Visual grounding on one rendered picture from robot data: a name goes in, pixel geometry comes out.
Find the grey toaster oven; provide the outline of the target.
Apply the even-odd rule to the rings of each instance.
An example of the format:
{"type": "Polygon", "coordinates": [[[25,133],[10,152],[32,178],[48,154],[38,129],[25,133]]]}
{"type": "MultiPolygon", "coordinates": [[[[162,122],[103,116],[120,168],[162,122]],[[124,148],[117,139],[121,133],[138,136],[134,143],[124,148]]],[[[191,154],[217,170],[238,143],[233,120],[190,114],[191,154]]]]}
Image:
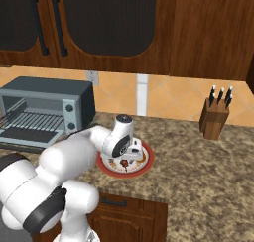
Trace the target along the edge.
{"type": "Polygon", "coordinates": [[[18,76],[0,87],[0,118],[10,111],[34,111],[63,117],[62,136],[84,129],[95,116],[90,81],[18,76]],[[65,107],[73,106],[72,112],[65,107]],[[69,130],[68,123],[75,129],[69,130]]]}

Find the wooden knife block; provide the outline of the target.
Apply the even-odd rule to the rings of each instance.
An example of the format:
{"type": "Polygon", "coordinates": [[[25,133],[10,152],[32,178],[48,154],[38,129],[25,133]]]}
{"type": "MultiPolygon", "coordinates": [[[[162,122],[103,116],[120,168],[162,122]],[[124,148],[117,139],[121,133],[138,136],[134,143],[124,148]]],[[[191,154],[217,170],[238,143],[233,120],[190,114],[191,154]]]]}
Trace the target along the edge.
{"type": "Polygon", "coordinates": [[[199,131],[203,134],[203,138],[217,140],[228,115],[229,108],[226,107],[223,99],[219,103],[213,101],[209,104],[209,99],[206,98],[199,119],[199,131]]]}

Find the white vertical wall strip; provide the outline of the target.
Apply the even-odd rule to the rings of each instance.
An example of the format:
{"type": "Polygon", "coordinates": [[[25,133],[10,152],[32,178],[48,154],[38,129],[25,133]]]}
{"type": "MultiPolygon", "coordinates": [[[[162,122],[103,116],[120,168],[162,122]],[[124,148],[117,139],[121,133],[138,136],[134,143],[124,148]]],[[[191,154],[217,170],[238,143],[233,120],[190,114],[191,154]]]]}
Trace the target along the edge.
{"type": "Polygon", "coordinates": [[[148,105],[148,86],[149,76],[147,74],[138,74],[136,82],[136,114],[138,116],[147,115],[148,105]]]}

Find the white wall socket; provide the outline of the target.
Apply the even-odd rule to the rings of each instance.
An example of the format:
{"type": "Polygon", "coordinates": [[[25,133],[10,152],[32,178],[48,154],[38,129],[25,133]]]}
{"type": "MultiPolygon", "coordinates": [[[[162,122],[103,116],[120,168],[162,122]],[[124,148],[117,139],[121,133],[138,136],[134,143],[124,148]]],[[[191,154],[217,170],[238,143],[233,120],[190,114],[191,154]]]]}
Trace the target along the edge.
{"type": "Polygon", "coordinates": [[[91,81],[93,85],[99,84],[99,74],[95,70],[87,70],[85,72],[86,74],[86,80],[91,81]]]}

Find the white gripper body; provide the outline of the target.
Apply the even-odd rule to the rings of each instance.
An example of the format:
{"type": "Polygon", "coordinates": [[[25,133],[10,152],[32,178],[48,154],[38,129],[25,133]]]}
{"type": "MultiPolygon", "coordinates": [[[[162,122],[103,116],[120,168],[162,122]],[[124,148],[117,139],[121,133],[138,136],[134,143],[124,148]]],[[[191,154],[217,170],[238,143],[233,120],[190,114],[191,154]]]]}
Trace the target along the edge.
{"type": "Polygon", "coordinates": [[[137,138],[133,138],[131,145],[128,147],[124,157],[127,160],[142,160],[143,159],[143,146],[142,141],[137,138]]]}

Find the wooden cupboard door dark pane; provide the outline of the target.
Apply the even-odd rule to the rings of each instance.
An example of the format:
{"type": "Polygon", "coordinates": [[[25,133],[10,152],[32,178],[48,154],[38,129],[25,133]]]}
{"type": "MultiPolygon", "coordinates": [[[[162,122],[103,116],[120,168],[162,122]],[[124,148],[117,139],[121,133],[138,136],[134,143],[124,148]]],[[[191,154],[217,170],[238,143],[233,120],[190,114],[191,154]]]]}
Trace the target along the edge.
{"type": "MultiPolygon", "coordinates": [[[[44,17],[40,15],[40,19],[43,29],[44,17]]],[[[0,0],[0,64],[50,64],[49,55],[42,55],[30,0],[0,0]]]]}
{"type": "Polygon", "coordinates": [[[176,0],[60,0],[66,57],[48,5],[61,68],[170,72],[176,0]]]}

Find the wooden base cupboard door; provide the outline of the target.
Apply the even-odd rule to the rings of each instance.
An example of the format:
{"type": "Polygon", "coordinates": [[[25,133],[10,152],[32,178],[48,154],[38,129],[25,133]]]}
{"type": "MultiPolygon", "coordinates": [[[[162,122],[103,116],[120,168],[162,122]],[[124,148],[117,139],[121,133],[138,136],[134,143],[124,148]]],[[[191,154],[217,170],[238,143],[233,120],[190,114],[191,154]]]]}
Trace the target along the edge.
{"type": "Polygon", "coordinates": [[[88,222],[101,242],[152,242],[152,218],[98,212],[89,214],[88,222]]]}

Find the plain wooden cupboard door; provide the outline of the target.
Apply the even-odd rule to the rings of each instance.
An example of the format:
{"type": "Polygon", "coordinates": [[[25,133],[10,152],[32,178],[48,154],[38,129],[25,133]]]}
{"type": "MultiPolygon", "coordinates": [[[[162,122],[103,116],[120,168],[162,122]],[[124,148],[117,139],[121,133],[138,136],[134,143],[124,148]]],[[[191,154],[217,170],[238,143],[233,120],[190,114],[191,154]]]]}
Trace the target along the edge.
{"type": "Polygon", "coordinates": [[[243,80],[254,55],[254,0],[177,0],[171,76],[243,80]]]}

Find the toaster oven glass door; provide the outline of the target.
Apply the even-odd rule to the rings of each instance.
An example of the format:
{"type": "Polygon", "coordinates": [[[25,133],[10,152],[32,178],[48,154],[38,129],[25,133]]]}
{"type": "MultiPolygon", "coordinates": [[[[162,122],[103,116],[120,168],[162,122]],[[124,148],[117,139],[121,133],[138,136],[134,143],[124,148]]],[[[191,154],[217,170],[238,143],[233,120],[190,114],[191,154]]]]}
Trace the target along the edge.
{"type": "Polygon", "coordinates": [[[63,130],[45,131],[11,127],[0,130],[0,148],[18,152],[41,153],[53,144],[63,130]]]}

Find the wooden drawer front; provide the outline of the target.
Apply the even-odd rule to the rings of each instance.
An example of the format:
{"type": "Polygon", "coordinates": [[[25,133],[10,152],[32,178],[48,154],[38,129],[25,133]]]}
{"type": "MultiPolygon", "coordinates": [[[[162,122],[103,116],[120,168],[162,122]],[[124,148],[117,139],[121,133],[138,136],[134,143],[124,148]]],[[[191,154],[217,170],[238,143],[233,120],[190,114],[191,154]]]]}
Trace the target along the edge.
{"type": "Polygon", "coordinates": [[[156,225],[163,224],[166,225],[167,220],[167,205],[165,203],[138,199],[133,197],[127,197],[122,195],[114,195],[102,193],[100,195],[99,205],[96,208],[98,212],[106,212],[106,213],[117,213],[117,214],[129,214],[136,215],[141,217],[148,217],[153,219],[153,223],[156,225]],[[105,196],[107,199],[114,201],[122,201],[127,200],[126,207],[108,205],[101,203],[101,197],[105,196]]]}

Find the red rimmed white plate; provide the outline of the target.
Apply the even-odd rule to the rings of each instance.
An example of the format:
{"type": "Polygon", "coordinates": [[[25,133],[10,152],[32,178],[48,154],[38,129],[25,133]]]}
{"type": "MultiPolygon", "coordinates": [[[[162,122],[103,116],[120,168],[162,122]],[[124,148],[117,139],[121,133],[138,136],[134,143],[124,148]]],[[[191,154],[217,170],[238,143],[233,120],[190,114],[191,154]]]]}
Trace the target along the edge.
{"type": "Polygon", "coordinates": [[[132,179],[138,177],[146,173],[153,166],[155,161],[155,155],[151,147],[145,142],[142,142],[142,146],[143,152],[146,154],[146,161],[143,164],[138,164],[136,160],[134,160],[133,163],[130,163],[130,160],[128,160],[129,166],[127,167],[127,172],[120,164],[121,160],[127,160],[124,157],[114,159],[112,162],[109,160],[103,161],[101,154],[98,153],[96,164],[105,174],[111,177],[118,179],[132,179]]]}

